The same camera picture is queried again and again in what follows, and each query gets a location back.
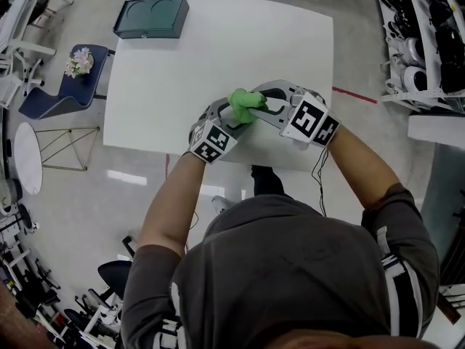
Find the teal box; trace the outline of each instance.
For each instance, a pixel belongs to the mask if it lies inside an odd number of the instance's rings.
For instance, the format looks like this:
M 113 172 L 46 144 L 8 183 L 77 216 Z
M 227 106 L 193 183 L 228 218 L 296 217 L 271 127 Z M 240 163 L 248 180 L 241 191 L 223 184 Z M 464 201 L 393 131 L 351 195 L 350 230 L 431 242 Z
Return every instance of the teal box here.
M 113 32 L 122 39 L 178 39 L 188 11 L 187 0 L 125 1 Z

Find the floor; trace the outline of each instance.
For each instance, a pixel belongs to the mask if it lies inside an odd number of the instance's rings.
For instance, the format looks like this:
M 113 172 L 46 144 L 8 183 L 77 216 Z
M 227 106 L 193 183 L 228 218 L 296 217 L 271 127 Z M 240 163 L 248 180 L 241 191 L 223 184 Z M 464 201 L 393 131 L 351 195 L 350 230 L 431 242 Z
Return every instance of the floor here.
M 57 48 L 54 57 L 44 58 L 44 90 L 50 93 L 56 94 L 60 86 L 66 57 L 73 45 L 89 43 L 116 47 L 117 37 L 112 27 L 124 0 L 74 1 L 49 22 L 50 32 L 32 28 L 28 33 L 40 36 L 42 44 Z M 385 80 L 380 64 L 386 61 L 386 48 L 376 0 L 273 1 L 331 16 L 335 35 L 333 85 L 376 100 L 380 98 Z M 106 94 L 110 66 L 111 60 L 100 82 L 98 92 L 101 94 Z M 15 112 L 21 102 L 19 97 L 12 107 L 11 138 L 19 123 L 26 121 Z M 332 105 L 343 124 L 391 165 L 421 206 L 434 146 L 407 138 L 405 109 L 397 105 L 375 105 L 338 92 L 333 93 Z M 105 101 L 95 100 L 84 112 L 40 122 L 28 121 L 36 130 L 104 127 L 104 113 Z M 52 132 L 43 134 L 41 145 L 54 137 Z M 92 139 L 84 138 L 78 145 L 79 153 L 85 156 L 91 144 Z M 52 159 L 56 164 L 76 164 L 73 154 L 69 149 Z M 121 240 L 128 234 L 137 236 L 152 198 L 177 159 L 160 153 L 103 146 L 100 133 L 87 172 L 44 170 L 41 192 L 24 198 L 40 229 L 25 237 L 24 242 L 52 269 L 54 278 L 62 286 L 60 308 L 76 309 L 75 295 L 86 293 L 88 288 L 103 289 L 105 285 L 97 274 L 98 265 L 114 260 L 117 254 L 127 254 Z M 276 172 L 290 196 L 318 208 L 319 187 L 310 174 L 282 169 Z M 323 170 L 323 184 L 328 215 L 360 223 L 362 207 L 331 159 Z M 207 168 L 197 207 L 198 224 L 190 232 L 189 246 L 201 240 L 206 226 L 214 218 L 210 200 L 217 194 L 232 200 L 252 195 L 249 167 L 219 162 Z

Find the white table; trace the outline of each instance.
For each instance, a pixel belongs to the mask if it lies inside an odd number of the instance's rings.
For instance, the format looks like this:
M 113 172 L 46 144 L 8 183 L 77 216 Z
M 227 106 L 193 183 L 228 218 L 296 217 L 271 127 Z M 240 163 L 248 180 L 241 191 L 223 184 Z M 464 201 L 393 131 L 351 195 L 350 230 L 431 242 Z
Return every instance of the white table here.
M 408 117 L 408 136 L 415 140 L 465 148 L 465 118 L 446 115 L 412 115 Z
M 236 88 L 284 79 L 331 104 L 333 20 L 265 0 L 187 0 L 180 39 L 119 40 L 105 145 L 183 154 L 190 126 Z M 321 149 L 298 151 L 263 121 L 223 160 L 311 171 Z
M 29 123 L 21 123 L 16 130 L 13 156 L 21 185 L 29 194 L 37 194 L 42 187 L 42 157 L 36 133 Z

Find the shoe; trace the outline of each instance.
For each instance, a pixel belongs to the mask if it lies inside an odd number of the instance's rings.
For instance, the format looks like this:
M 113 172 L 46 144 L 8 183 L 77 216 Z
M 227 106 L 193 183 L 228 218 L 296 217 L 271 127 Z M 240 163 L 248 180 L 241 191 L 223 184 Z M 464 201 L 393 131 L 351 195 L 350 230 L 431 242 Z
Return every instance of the shoe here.
M 211 200 L 211 204 L 213 204 L 213 207 L 215 208 L 217 214 L 220 214 L 226 211 L 226 209 L 229 209 L 232 206 L 234 206 L 235 203 L 233 201 L 227 200 L 226 198 L 223 198 L 222 196 L 215 195 Z

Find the red line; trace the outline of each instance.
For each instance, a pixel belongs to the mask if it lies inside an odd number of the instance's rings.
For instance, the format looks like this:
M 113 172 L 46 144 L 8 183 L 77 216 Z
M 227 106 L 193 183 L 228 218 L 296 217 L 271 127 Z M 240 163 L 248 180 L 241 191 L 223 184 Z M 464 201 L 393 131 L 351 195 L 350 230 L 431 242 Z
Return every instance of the red line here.
M 358 98 L 359 100 L 364 100 L 364 101 L 368 101 L 368 102 L 371 102 L 371 103 L 378 103 L 378 101 L 377 101 L 377 100 L 374 100 L 373 98 L 369 98 L 369 97 L 365 97 L 365 96 L 362 96 L 362 95 L 358 95 L 357 93 L 349 92 L 348 90 L 344 90 L 344 89 L 340 89 L 340 88 L 333 87 L 333 91 L 339 92 L 339 93 L 344 93 L 345 95 L 349 95 L 349 96 Z
M 168 166 L 169 166 L 169 154 L 166 154 L 165 160 L 165 180 L 168 177 Z

